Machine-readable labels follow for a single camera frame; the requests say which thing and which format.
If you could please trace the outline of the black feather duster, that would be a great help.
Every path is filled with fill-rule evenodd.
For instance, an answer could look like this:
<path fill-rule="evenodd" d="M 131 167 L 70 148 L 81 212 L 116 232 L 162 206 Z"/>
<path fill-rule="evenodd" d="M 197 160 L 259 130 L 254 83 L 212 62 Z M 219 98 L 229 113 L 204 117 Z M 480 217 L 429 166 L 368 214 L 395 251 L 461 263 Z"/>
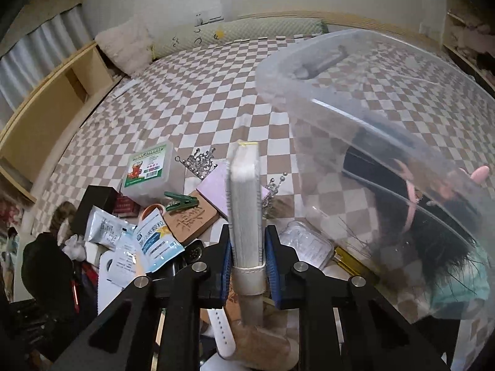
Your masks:
<path fill-rule="evenodd" d="M 410 230 L 403 232 L 409 199 L 405 178 L 395 159 L 412 172 L 412 163 L 400 149 L 367 131 L 359 131 L 346 150 L 342 169 L 346 177 L 372 192 L 383 240 L 402 248 L 404 257 L 420 263 L 421 279 L 430 294 L 447 270 L 460 266 L 477 243 L 449 213 L 450 209 L 460 209 L 465 200 L 454 192 L 451 199 L 440 197 L 435 201 L 418 189 L 414 180 L 420 201 Z"/>

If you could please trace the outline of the clear plastic storage bin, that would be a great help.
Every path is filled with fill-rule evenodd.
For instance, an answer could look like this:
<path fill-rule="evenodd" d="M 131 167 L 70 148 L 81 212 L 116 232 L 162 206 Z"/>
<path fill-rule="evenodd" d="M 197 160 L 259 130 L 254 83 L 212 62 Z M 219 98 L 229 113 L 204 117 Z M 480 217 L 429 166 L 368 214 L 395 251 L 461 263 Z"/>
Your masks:
<path fill-rule="evenodd" d="M 377 277 L 409 320 L 494 315 L 494 99 L 455 65 L 348 29 L 264 59 L 305 217 Z"/>

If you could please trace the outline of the teal wet wipes pack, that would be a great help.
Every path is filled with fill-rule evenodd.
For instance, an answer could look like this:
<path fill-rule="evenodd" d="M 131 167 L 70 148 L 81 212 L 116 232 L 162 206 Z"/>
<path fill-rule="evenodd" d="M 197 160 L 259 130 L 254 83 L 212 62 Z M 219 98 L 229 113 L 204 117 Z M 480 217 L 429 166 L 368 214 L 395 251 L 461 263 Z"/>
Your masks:
<path fill-rule="evenodd" d="M 460 266 L 447 270 L 429 294 L 430 314 L 439 319 L 468 320 L 494 314 L 494 268 L 479 245 Z"/>

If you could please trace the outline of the clear small plastic case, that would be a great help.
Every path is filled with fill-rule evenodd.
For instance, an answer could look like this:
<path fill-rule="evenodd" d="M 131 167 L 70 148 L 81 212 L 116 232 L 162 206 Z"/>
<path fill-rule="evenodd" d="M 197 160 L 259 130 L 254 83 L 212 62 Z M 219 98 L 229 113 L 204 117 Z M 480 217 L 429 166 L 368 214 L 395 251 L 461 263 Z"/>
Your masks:
<path fill-rule="evenodd" d="M 304 223 L 292 221 L 279 235 L 283 245 L 292 247 L 299 261 L 308 263 L 321 271 L 335 254 L 334 245 Z"/>

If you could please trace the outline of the blue white sachet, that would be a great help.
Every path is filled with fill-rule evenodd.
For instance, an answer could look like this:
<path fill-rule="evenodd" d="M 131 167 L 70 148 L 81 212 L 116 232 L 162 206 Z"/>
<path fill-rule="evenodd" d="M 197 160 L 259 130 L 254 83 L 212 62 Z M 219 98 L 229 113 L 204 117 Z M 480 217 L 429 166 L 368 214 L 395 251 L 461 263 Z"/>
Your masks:
<path fill-rule="evenodd" d="M 147 273 L 156 272 L 185 251 L 184 246 L 173 237 L 158 209 L 138 223 L 132 236 L 144 258 Z"/>

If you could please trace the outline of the green clothes peg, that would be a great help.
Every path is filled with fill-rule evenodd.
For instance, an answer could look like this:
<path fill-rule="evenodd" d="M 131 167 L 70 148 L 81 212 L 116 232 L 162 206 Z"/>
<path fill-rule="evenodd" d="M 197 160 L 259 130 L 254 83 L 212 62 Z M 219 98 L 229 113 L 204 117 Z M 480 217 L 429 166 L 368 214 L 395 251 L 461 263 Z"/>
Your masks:
<path fill-rule="evenodd" d="M 176 194 L 165 192 L 165 197 L 171 200 L 165 207 L 167 213 L 196 208 L 199 205 L 199 199 L 190 195 Z"/>

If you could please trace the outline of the gold rectangular case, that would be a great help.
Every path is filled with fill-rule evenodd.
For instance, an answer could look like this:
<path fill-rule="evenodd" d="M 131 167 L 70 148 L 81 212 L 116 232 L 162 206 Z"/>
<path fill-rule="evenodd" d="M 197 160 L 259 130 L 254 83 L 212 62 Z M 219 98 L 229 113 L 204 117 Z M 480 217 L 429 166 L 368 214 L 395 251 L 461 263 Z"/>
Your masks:
<path fill-rule="evenodd" d="M 376 286 L 379 283 L 379 278 L 363 263 L 357 260 L 354 256 L 345 251 L 341 246 L 336 245 L 332 260 L 336 262 L 344 271 L 352 276 L 361 276 L 367 282 Z"/>

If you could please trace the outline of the pink notepad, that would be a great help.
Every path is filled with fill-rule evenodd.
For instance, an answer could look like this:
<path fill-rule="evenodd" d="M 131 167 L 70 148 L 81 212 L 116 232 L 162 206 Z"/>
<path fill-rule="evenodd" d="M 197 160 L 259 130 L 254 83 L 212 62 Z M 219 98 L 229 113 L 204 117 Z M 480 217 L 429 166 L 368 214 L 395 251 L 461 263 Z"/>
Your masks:
<path fill-rule="evenodd" d="M 259 180 L 253 160 L 224 162 L 197 187 L 198 192 L 229 220 L 260 217 L 269 190 Z"/>

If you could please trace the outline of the green label plastic box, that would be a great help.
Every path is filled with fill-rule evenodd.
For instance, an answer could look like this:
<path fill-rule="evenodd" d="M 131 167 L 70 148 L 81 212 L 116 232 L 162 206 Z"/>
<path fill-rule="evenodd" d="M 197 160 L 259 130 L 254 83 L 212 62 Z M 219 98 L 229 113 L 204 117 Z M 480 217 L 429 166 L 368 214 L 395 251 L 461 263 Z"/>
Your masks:
<path fill-rule="evenodd" d="M 185 167 L 176 156 L 170 141 L 134 153 L 128 160 L 120 193 L 142 207 L 165 203 L 165 192 L 183 194 Z"/>

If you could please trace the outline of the checkered brown white bedspread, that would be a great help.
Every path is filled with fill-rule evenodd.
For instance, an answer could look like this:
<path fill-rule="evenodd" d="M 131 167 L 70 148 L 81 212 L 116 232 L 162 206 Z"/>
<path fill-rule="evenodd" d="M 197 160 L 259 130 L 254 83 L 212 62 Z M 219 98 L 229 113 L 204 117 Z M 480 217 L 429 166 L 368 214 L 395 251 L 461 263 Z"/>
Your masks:
<path fill-rule="evenodd" d="M 283 228 L 306 220 L 365 259 L 378 235 L 372 195 L 333 170 L 311 170 L 296 156 L 295 124 L 255 90 L 255 69 L 289 39 L 259 39 L 172 54 L 150 65 L 138 84 L 120 84 L 75 133 L 37 207 L 33 232 L 49 226 L 55 208 L 80 203 L 91 185 L 117 188 L 127 160 L 141 147 L 170 142 L 180 156 L 212 149 L 226 158 L 238 140 L 260 145 L 261 178 L 286 175 L 271 210 Z M 494 101 L 454 65 L 439 65 L 393 45 L 350 57 L 319 75 L 363 107 L 402 126 L 471 171 L 494 162 Z"/>

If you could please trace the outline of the pink bunny toy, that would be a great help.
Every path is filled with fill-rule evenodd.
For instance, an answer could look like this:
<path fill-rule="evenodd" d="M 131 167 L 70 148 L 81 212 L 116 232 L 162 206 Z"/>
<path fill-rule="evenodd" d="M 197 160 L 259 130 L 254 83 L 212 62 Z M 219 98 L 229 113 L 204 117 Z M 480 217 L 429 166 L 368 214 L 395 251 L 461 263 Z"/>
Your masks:
<path fill-rule="evenodd" d="M 420 198 L 418 194 L 418 189 L 416 189 L 415 185 L 413 185 L 412 183 L 412 181 L 414 180 L 414 176 L 412 175 L 412 172 L 409 170 L 406 164 L 401 162 L 400 160 L 395 159 L 395 162 L 397 163 L 397 165 L 399 165 L 400 169 L 402 170 L 401 175 L 405 178 L 406 190 L 409 199 L 407 217 L 405 224 L 403 226 L 403 232 L 406 232 L 410 230 L 412 223 L 415 219 L 415 213 L 419 205 Z M 469 174 L 463 168 L 460 168 L 460 170 L 477 185 L 483 183 L 490 174 L 490 167 L 488 167 L 487 165 L 480 166 L 479 168 L 474 170 L 471 174 Z M 440 189 L 439 195 L 441 195 L 443 199 L 453 198 L 454 190 L 451 183 L 449 182 L 441 183 L 439 189 Z"/>

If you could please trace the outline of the wooden bedside shelf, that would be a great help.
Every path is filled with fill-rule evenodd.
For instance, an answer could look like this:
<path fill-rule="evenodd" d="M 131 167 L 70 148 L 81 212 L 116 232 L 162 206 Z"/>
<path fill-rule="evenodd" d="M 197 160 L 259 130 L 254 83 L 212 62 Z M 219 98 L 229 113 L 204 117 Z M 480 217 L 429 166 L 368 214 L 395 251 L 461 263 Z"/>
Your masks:
<path fill-rule="evenodd" d="M 25 206 L 45 162 L 65 131 L 79 127 L 119 82 L 92 42 L 47 75 L 1 131 L 2 190 Z"/>

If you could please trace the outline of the long green bolster pillow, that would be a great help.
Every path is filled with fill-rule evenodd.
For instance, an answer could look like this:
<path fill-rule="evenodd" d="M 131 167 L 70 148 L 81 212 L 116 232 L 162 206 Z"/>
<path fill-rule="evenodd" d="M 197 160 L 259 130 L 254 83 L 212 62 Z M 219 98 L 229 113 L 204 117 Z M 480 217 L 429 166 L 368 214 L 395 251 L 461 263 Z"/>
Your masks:
<path fill-rule="evenodd" d="M 327 32 L 322 19 L 298 17 L 247 18 L 200 26 L 184 25 L 170 29 L 155 39 L 151 52 L 153 59 L 161 59 L 179 51 L 205 49 L 211 45 L 252 39 L 315 36 Z"/>

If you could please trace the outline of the white fluffy pillow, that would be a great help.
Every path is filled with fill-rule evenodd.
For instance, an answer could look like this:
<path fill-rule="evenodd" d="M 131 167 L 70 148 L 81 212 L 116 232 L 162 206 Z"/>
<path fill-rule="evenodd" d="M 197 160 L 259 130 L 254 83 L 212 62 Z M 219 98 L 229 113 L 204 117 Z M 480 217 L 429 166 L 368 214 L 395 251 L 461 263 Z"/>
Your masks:
<path fill-rule="evenodd" d="M 95 41 L 106 57 L 127 76 L 140 74 L 153 61 L 153 40 L 139 16 L 101 31 L 95 36 Z"/>

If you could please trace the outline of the grey striped curtain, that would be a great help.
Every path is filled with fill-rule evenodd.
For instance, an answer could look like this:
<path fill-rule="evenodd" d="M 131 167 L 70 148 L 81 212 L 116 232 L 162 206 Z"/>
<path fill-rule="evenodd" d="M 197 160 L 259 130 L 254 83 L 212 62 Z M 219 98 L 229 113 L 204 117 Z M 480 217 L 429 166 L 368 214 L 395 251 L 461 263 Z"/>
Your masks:
<path fill-rule="evenodd" d="M 1 56 L 1 125 L 52 70 L 92 40 L 81 5 L 19 39 Z"/>

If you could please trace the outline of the wooden closet shelf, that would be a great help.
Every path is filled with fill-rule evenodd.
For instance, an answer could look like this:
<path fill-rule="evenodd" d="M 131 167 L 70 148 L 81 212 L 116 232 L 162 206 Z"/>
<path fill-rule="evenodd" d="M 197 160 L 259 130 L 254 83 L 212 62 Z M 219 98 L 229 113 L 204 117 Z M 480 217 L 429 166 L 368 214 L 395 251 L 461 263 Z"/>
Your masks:
<path fill-rule="evenodd" d="M 494 26 L 471 0 L 445 0 L 445 10 L 442 47 L 494 96 Z"/>

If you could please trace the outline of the wall power socket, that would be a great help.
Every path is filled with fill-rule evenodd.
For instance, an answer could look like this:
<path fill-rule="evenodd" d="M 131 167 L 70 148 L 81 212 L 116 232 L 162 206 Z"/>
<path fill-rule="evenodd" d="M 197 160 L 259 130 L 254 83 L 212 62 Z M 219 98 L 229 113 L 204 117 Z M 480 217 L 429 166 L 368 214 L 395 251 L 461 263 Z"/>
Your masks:
<path fill-rule="evenodd" d="M 220 14 L 211 16 L 210 14 L 208 14 L 208 12 L 197 13 L 195 14 L 194 26 L 199 27 L 209 23 L 221 22 L 223 20 L 224 18 Z"/>

